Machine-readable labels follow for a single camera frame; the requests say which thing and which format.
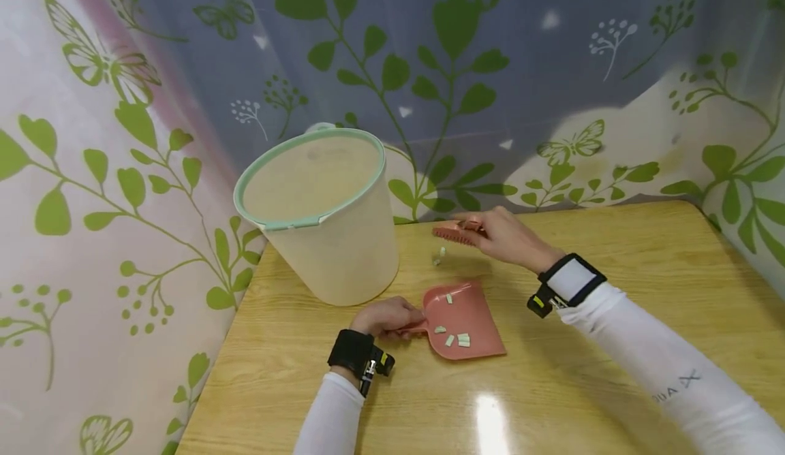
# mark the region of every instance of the white plastic bucket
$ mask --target white plastic bucket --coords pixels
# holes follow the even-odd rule
[[[381,294],[398,271],[384,146],[363,130],[311,128],[243,172],[234,206],[317,298],[360,304]]]

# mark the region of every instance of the table surface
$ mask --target table surface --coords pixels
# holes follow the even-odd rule
[[[785,304],[686,202],[520,216],[577,252],[701,349],[785,425]],[[555,314],[526,309],[536,278],[396,227],[401,268],[381,297],[480,279],[507,355],[449,362],[428,341],[388,343],[358,454],[682,454],[688,442],[631,378]],[[178,455],[290,454],[335,335],[360,308],[322,304],[268,245]]]

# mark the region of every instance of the wrist strap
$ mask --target wrist strap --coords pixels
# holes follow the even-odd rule
[[[575,253],[559,259],[537,279],[542,285],[529,298],[527,306],[541,317],[548,315],[554,305],[577,307],[597,286],[608,281],[597,268]]]
[[[335,339],[327,364],[342,366],[351,371],[360,381],[360,393],[366,397],[373,375],[381,373],[389,377],[395,359],[373,345],[373,336],[370,334],[345,329],[339,332]]]
[[[335,339],[327,365],[342,366],[348,369],[357,379],[363,378],[365,366],[371,360],[373,336],[362,332],[345,329]]]

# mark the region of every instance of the pink dustpan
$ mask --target pink dustpan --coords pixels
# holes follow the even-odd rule
[[[446,299],[450,294],[452,304]],[[458,360],[483,356],[506,355],[499,330],[491,316],[489,305],[477,281],[456,285],[435,286],[422,297],[425,320],[402,332],[427,332],[431,347],[446,359]],[[436,333],[435,328],[445,327],[446,332]],[[458,345],[458,335],[468,333],[471,346]],[[455,336],[452,345],[446,340]]]

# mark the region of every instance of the brush bristles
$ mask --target brush bristles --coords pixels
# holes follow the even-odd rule
[[[470,242],[469,239],[460,235],[457,231],[453,231],[452,229],[446,228],[434,228],[433,235],[448,240],[450,242],[457,242],[459,244],[464,245],[474,245]]]

